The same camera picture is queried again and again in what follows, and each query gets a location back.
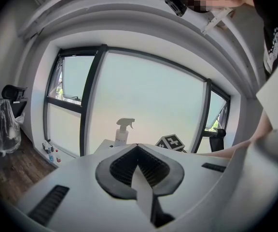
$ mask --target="spray bottle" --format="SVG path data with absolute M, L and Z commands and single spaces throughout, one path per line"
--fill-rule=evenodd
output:
M 121 118 L 116 122 L 117 125 L 120 125 L 120 128 L 116 130 L 114 147 L 126 145 L 128 137 L 126 128 L 130 126 L 133 129 L 133 122 L 135 122 L 134 118 Z

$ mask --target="plastic bag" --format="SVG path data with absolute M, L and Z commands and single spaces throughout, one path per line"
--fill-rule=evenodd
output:
M 0 99 L 0 152 L 13 153 L 20 147 L 21 132 L 19 123 L 24 121 L 24 114 L 14 118 L 10 101 Z

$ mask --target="black vent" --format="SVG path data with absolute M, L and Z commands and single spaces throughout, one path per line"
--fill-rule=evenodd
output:
M 138 165 L 151 187 L 161 182 L 170 172 L 169 166 L 146 150 L 138 150 Z
M 46 226 L 68 191 L 69 188 L 67 187 L 55 186 L 30 212 L 29 217 L 39 224 Z
M 110 165 L 110 173 L 116 180 L 131 187 L 131 182 L 134 171 L 137 167 L 137 162 L 136 150 L 133 149 L 115 160 Z
M 211 169 L 211 170 L 214 170 L 214 171 L 222 172 L 222 173 L 226 169 L 226 167 L 211 164 L 211 163 L 205 163 L 205 164 L 202 165 L 202 167 L 207 168 L 207 169 Z

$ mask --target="window frame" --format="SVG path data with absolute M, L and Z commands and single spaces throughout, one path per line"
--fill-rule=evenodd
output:
M 204 99 L 202 103 L 202 111 L 201 111 L 201 118 L 199 120 L 198 124 L 198 130 L 197 134 L 194 136 L 193 139 L 193 145 L 189 152 L 196 153 L 202 137 L 210 137 L 215 135 L 216 133 L 205 131 L 205 126 L 207 123 L 208 115 L 209 115 L 209 106 L 210 106 L 210 98 L 211 98 L 211 92 L 215 92 L 217 95 L 222 97 L 226 104 L 228 104 L 228 110 L 226 114 L 226 126 L 228 122 L 229 117 L 229 108 L 230 108 L 230 96 L 228 96 L 224 91 L 222 91 L 218 86 L 212 83 L 212 81 L 208 78 L 203 77 L 202 75 L 194 72 L 193 70 L 180 65 L 178 63 L 175 63 L 169 59 L 159 57 L 153 54 L 137 51 L 137 50 L 131 50 L 131 49 L 125 49 L 125 48 L 119 48 L 119 47 L 108 47 L 105 44 L 102 44 L 100 46 L 92 46 L 92 47 L 78 47 L 78 48 L 71 48 L 71 49 L 61 49 L 56 59 L 53 63 L 53 66 L 50 71 L 50 75 L 47 81 L 47 87 L 46 87 L 46 93 L 44 97 L 44 107 L 43 107 L 43 131 L 44 131 L 44 137 L 46 141 L 50 141 L 50 136 L 48 135 L 48 104 L 54 104 L 56 106 L 65 108 L 67 110 L 71 110 L 74 112 L 77 112 L 81 114 L 81 121 L 80 121 L 80 156 L 85 156 L 87 153 L 87 136 L 88 136 L 88 128 L 89 128 L 89 120 L 91 116 L 91 106 L 92 106 L 92 97 L 95 91 L 95 86 L 97 83 L 99 71 L 102 66 L 102 62 L 104 60 L 104 57 L 106 53 L 117 53 L 117 54 L 123 54 L 123 55 L 129 55 L 139 58 L 144 58 L 147 60 L 151 60 L 154 62 L 158 62 L 164 65 L 167 65 L 169 67 L 172 67 L 174 69 L 177 69 L 179 71 L 182 71 L 186 74 L 191 75 L 192 77 L 202 81 L 204 83 Z M 92 62 L 92 65 L 90 67 L 90 71 L 88 73 L 86 83 L 83 90 L 83 97 L 81 100 L 81 105 L 77 105 L 74 103 L 70 103 L 67 101 L 61 101 L 58 99 L 55 99 L 53 97 L 50 97 L 50 87 L 52 86 L 52 82 L 56 83 L 56 78 L 59 78 L 59 72 L 56 72 L 56 69 L 58 68 L 58 62 L 61 61 L 64 57 L 74 57 L 74 56 L 95 56 L 94 60 Z

